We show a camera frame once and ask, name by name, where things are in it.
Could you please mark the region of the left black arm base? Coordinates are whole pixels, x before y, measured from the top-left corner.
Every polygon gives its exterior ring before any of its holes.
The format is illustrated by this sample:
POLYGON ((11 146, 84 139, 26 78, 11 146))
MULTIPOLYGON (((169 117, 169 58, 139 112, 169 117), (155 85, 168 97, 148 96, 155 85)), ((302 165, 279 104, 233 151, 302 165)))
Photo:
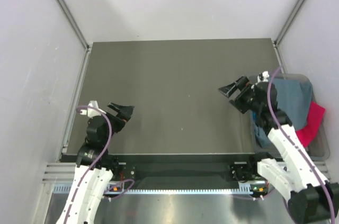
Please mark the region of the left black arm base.
POLYGON ((111 171, 113 181, 123 181, 126 179, 135 179, 136 166, 131 162, 114 157, 112 160, 111 171))

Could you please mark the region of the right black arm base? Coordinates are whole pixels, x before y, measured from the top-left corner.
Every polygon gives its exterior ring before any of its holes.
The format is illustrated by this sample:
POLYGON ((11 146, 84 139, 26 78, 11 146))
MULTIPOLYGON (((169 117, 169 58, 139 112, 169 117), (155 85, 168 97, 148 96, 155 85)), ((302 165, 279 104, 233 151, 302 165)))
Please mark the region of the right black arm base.
POLYGON ((230 173, 234 180, 241 183, 261 179, 257 172, 257 159, 255 155, 250 155, 245 163, 231 164, 230 173))

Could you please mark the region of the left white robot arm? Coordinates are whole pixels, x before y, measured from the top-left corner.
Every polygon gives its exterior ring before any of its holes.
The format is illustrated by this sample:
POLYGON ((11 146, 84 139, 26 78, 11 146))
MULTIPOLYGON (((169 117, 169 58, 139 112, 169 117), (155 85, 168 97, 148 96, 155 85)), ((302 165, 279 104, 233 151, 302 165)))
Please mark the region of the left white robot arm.
POLYGON ((94 223, 103 198, 112 199, 113 191, 119 198, 134 186, 133 178, 122 178, 122 166, 108 152, 113 135, 131 119, 134 107, 112 102, 108 107, 116 114, 102 110, 97 101, 76 108, 89 120, 85 141, 77 153, 73 182, 57 223, 94 223))

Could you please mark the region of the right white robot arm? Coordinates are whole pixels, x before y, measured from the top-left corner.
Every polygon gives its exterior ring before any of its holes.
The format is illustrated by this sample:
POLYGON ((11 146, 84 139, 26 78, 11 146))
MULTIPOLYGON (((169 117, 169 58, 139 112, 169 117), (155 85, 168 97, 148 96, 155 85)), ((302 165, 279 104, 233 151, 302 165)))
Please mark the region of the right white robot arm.
POLYGON ((335 223, 338 183, 331 182, 307 155, 292 121, 279 108, 273 81, 260 74, 253 84, 242 76, 218 90, 240 113, 255 113, 256 125, 263 129, 285 163, 282 168, 269 153, 254 154, 247 162, 248 175, 255 180, 262 177, 273 185, 295 223, 335 223))

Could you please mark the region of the grey-blue t-shirt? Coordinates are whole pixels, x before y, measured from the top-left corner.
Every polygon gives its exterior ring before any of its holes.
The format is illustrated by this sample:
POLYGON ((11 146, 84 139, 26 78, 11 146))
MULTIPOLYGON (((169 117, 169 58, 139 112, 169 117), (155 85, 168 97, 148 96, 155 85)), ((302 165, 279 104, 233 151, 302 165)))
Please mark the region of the grey-blue t-shirt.
POLYGON ((305 77, 276 77, 273 87, 277 90, 278 108, 292 121, 295 130, 307 125, 307 116, 313 97, 311 82, 305 77))

